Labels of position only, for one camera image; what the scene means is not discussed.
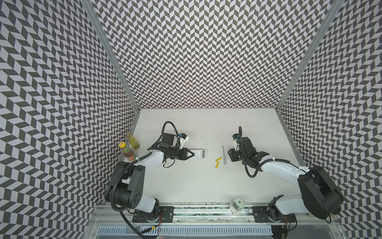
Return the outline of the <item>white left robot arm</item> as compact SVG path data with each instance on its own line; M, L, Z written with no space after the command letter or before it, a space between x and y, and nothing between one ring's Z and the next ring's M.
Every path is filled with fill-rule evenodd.
M130 162L117 163L104 195L112 209L116 212L128 209L137 209L145 213L156 212L158 200L143 193L145 171L165 164L168 159L186 161L204 158L205 150L184 147L188 139L185 133L178 133L173 122L166 121L159 138L148 147L147 154Z

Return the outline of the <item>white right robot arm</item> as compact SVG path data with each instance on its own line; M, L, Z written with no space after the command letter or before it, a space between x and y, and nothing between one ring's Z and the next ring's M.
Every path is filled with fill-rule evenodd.
M340 213L344 196L323 167L297 166L289 160L257 151L251 140L243 137L242 128L232 138L236 147L228 151L230 160L242 162L248 177L255 178L260 172L265 172L299 188L299 193L279 195L268 204L266 212L272 222L279 222L286 216L308 213L326 220Z

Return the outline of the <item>clear handle screwdriver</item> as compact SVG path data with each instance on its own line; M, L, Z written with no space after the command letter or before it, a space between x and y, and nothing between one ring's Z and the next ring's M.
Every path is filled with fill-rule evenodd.
M227 166L227 159L226 159L226 152L225 152L225 149L224 149L224 145L222 145L222 153L223 153L223 164L224 166Z

